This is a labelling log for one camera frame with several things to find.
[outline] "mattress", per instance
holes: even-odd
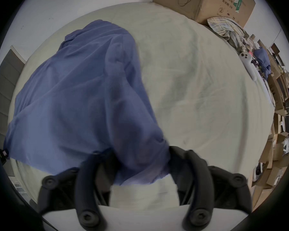
[[[252,81],[225,40],[205,26],[155,3],[126,3],[86,14],[50,36],[28,59],[16,95],[36,68],[58,50],[64,37],[101,19],[126,29],[135,39],[142,81],[158,125],[170,145],[194,150],[232,173],[249,176],[266,144],[274,106],[262,79]],[[37,202],[47,173],[11,160],[16,178]],[[151,185],[113,186],[110,205],[129,210],[178,206],[170,175]]]

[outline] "blue clothing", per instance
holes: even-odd
[[[102,20],[67,35],[17,95],[4,148],[54,175],[108,148],[122,163],[116,184],[167,175],[169,145],[144,89],[133,37]]]
[[[260,47],[260,49],[254,50],[254,56],[257,58],[257,61],[261,66],[262,72],[265,75],[265,79],[267,80],[268,75],[271,74],[271,63],[266,50]]]

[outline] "cardboard box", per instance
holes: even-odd
[[[273,161],[282,160],[284,154],[284,145],[282,144],[282,142],[287,136],[287,132],[282,132],[277,135],[276,145],[273,147]]]
[[[272,167],[270,176],[269,176],[269,178],[267,180],[267,184],[269,184],[270,186],[274,186],[274,183],[275,183],[277,177],[279,175],[281,175],[281,173],[282,173],[282,171],[280,172],[280,168]]]
[[[255,189],[255,198],[253,197],[253,211],[255,209],[257,209],[266,199],[267,197],[269,197],[269,195],[271,194],[273,188],[271,189],[260,189],[260,187],[258,187],[258,189]]]
[[[259,162],[260,163],[266,163],[267,160],[268,160],[268,157],[269,157],[269,153],[270,153],[270,150],[273,150],[273,139],[268,139],[267,140],[267,143],[263,149],[263,152],[260,156],[260,159],[259,159]]]
[[[254,0],[153,0],[186,17],[207,24],[211,17],[228,17],[244,27],[253,12]]]
[[[288,88],[286,86],[286,82],[285,82],[283,75],[280,75],[276,80],[280,86],[282,93],[283,93],[284,100],[288,99],[289,98],[289,92],[288,92]]]
[[[252,197],[252,207],[253,209],[255,208],[261,194],[263,191],[263,187],[261,186],[254,186],[254,193],[253,193],[253,197]]]
[[[280,86],[275,78],[271,75],[268,76],[267,82],[275,100],[275,113],[285,116],[287,113],[284,109],[284,95],[280,89]]]
[[[281,133],[281,115],[275,113],[273,123],[275,133]]]
[[[262,175],[260,175],[257,181],[253,182],[252,186],[261,186],[264,189],[271,188],[272,186],[267,185],[267,180],[269,179],[270,174],[271,174],[271,169],[268,169],[267,165],[264,165],[262,169]]]
[[[269,155],[267,156],[267,168],[272,168],[273,165],[273,146],[270,148]]]

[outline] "plaid fabric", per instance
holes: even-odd
[[[227,40],[237,50],[238,54],[247,52],[247,49],[251,50],[250,44],[247,41],[249,35],[234,20],[227,17],[212,17],[207,21],[210,28]]]

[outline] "black object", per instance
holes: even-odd
[[[208,166],[194,151],[170,146],[170,174],[178,187],[180,205],[189,204],[182,221],[186,231],[199,231],[210,222],[213,208],[252,211],[246,178]],[[103,231],[107,227],[98,205],[109,205],[120,162],[110,149],[92,154],[80,168],[71,168],[42,181],[38,211],[76,209],[85,230]]]
[[[7,149],[5,150],[0,149],[0,161],[2,165],[6,163],[6,159],[8,158],[8,156],[9,156],[9,151]]]

